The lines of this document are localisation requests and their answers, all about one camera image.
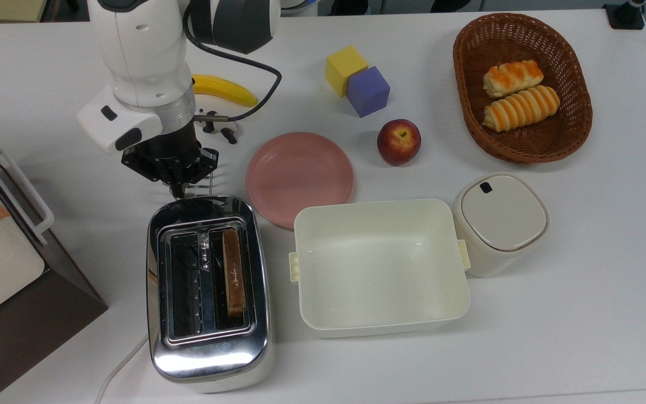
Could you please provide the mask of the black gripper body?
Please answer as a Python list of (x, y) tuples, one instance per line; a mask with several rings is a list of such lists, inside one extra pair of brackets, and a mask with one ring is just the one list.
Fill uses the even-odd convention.
[(149, 169), (154, 163), (181, 163), (184, 167), (200, 157), (195, 124), (190, 121), (177, 131), (154, 136), (131, 149), (131, 168)]

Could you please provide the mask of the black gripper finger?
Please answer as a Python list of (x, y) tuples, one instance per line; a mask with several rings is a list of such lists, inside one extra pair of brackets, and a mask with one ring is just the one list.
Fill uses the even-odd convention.
[(175, 199), (183, 199), (183, 168), (174, 159), (152, 158), (137, 150), (125, 150), (121, 163), (149, 181), (169, 187)]
[(218, 166), (219, 153), (210, 148), (184, 148), (180, 154), (180, 194), (196, 184)]

